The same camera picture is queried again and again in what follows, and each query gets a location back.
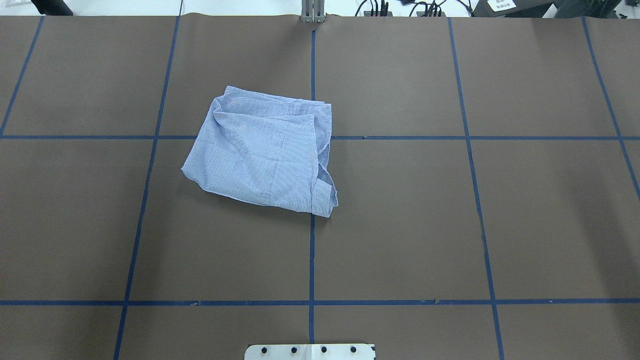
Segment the blue tape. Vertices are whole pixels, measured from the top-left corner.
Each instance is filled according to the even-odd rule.
[[[112,300],[0,300],[0,306],[122,306]]]
[[[316,31],[311,31],[311,100],[316,99]]]
[[[591,36],[589,35],[587,18],[585,18],[584,16],[582,17],[582,27],[584,28],[584,36],[587,38],[587,45],[589,46],[589,54],[591,54],[591,61],[593,61],[593,68],[596,70],[596,76],[598,76],[598,82],[600,82],[600,88],[602,89],[602,94],[604,95],[604,99],[607,102],[607,108],[609,109],[609,114],[611,115],[611,121],[613,121],[613,127],[616,129],[616,134],[618,135],[618,141],[620,142],[620,149],[622,150],[622,155],[625,157],[625,162],[627,163],[627,168],[629,169],[629,175],[631,175],[631,181],[633,182],[634,188],[636,189],[636,196],[638,200],[640,200],[640,186],[638,186],[636,173],[634,172],[634,167],[631,165],[631,160],[629,159],[629,154],[627,153],[627,147],[625,146],[625,141],[624,141],[624,138],[622,137],[620,126],[618,126],[618,121],[616,120],[616,114],[613,111],[613,106],[611,105],[609,93],[607,93],[607,88],[604,86],[604,80],[602,80],[602,75],[600,74],[600,67],[598,66],[596,55],[593,52],[593,45],[591,44]]]
[[[469,136],[469,126],[467,122],[467,111],[465,109],[465,99],[462,92],[462,82],[460,80],[460,68],[458,66],[458,55],[456,53],[456,41],[453,33],[453,23],[451,18],[447,18],[449,23],[449,38],[451,39],[451,52],[453,55],[453,66],[456,71],[456,82],[458,84],[458,98],[460,99],[460,111],[462,114],[462,123],[465,128],[465,137],[467,139],[467,154],[469,157],[469,167],[471,169],[471,180],[474,186],[474,196],[476,197],[476,210],[478,218],[480,219],[480,231],[482,236],[482,243],[484,247],[484,266],[486,268],[486,278],[489,285],[489,296],[491,297],[492,311],[493,311],[493,324],[495,327],[495,339],[498,346],[498,355],[500,360],[504,360],[504,349],[502,346],[502,333],[500,331],[500,320],[498,318],[498,307],[495,305],[495,291],[493,289],[493,275],[491,273],[491,261],[489,260],[489,246],[486,243],[486,232],[484,231],[484,217],[482,214],[482,205],[480,203],[480,193],[478,191],[478,183],[476,177],[476,165],[474,164],[474,157],[471,148],[471,137]]]
[[[153,135],[3,135],[19,140],[153,140]]]
[[[316,31],[311,31],[311,100],[316,99]],[[314,324],[316,299],[316,216],[309,221],[309,343],[316,341]]]
[[[166,74],[164,75],[164,85],[162,91],[162,98],[160,99],[160,109],[158,110],[158,119],[156,122],[156,133],[154,135],[154,143],[151,146],[151,156],[149,157],[149,166],[147,169],[147,178],[145,180],[145,190],[142,195],[142,204],[140,206],[140,215],[138,216],[138,227],[136,229],[136,239],[133,243],[133,252],[131,254],[131,264],[129,265],[129,275],[127,276],[127,287],[125,289],[124,303],[122,305],[122,314],[120,315],[120,325],[118,327],[118,336],[116,338],[116,346],[113,352],[113,360],[118,360],[120,357],[120,345],[122,344],[122,336],[124,333],[124,325],[127,321],[127,307],[129,305],[129,297],[131,296],[131,285],[133,283],[133,273],[136,268],[136,260],[138,258],[138,247],[140,246],[140,235],[142,233],[142,218],[145,216],[145,210],[147,207],[147,198],[149,195],[149,182],[151,180],[151,171],[154,167],[154,161],[156,159],[156,149],[158,143],[158,136],[160,134],[160,127],[162,125],[162,115],[164,111],[164,101],[166,99],[166,91],[169,87],[169,76],[171,74],[171,65],[173,61],[173,52],[175,50],[175,43],[178,37],[178,26],[180,25],[180,16],[175,17],[175,25],[173,27],[173,39],[171,42],[171,49],[169,51],[169,60],[166,66]]]
[[[40,17],[40,21],[38,22],[38,27],[36,28],[35,34],[33,34],[33,39],[31,40],[31,46],[29,46],[29,51],[27,52],[27,56],[24,59],[24,63],[22,64],[22,69],[20,70],[20,75],[18,76],[18,81],[15,83],[15,88],[13,88],[13,93],[11,94],[11,99],[9,100],[9,105],[6,108],[6,112],[4,113],[4,119],[2,120],[2,125],[0,125],[0,136],[4,134],[4,129],[6,128],[6,123],[9,121],[9,115],[11,115],[11,109],[13,108],[13,102],[15,102],[15,97],[18,96],[18,89],[20,89],[20,84],[22,83],[22,78],[24,78],[24,73],[27,71],[27,65],[29,64],[29,59],[31,59],[31,54],[33,54],[33,49],[36,46],[36,42],[38,41],[38,36],[40,36],[40,30],[42,29],[42,24],[44,23],[44,16]]]
[[[3,135],[3,139],[16,140],[195,140],[197,135]],[[470,135],[476,140],[566,140],[566,141],[617,141],[617,136],[491,136]],[[392,136],[332,136],[331,140],[466,140],[458,135],[392,135]],[[623,136],[630,141],[640,140],[640,136]]]
[[[640,298],[315,300],[316,306],[640,304]],[[308,300],[130,300],[127,306],[308,306]],[[0,300],[0,306],[123,306],[121,300]]]

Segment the black cable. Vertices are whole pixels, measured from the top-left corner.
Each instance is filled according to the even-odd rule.
[[[360,6],[358,6],[358,10],[356,10],[356,15],[354,16],[358,16],[358,13],[360,12],[360,9],[362,8],[362,5],[364,5],[364,3],[366,3],[367,0],[362,0],[362,2],[360,3]]]
[[[440,4],[436,4],[435,10],[433,10],[433,16],[434,17],[441,17],[442,16],[442,4],[444,4],[446,2],[447,2],[447,0],[443,0]]]
[[[433,2],[429,5],[429,9],[424,12],[423,17],[431,17],[431,12],[436,12],[436,6],[438,6],[436,4],[436,0],[433,0]]]
[[[471,0],[469,0],[469,5],[463,3],[462,0],[456,0],[456,1],[461,3],[462,6],[464,6],[465,9],[467,9],[467,11],[469,12],[469,15],[471,15],[471,16],[474,15],[474,10],[471,8]]]
[[[420,1],[419,3],[415,3],[415,5],[413,6],[413,9],[411,9],[411,12],[409,13],[409,17],[411,17],[411,15],[413,15],[413,11],[415,10],[416,7],[418,7],[418,5],[424,5],[424,12],[427,12],[427,6],[429,6],[429,4],[425,3],[424,1]]]
[[[600,13],[598,14],[598,18],[601,19],[602,18],[602,13],[604,12],[604,8],[607,7],[607,0],[604,0],[602,2],[602,8],[600,9]]]

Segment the folded shirt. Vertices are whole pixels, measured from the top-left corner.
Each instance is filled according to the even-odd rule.
[[[329,164],[331,104],[228,86],[182,172],[212,193],[329,217],[338,197]]]

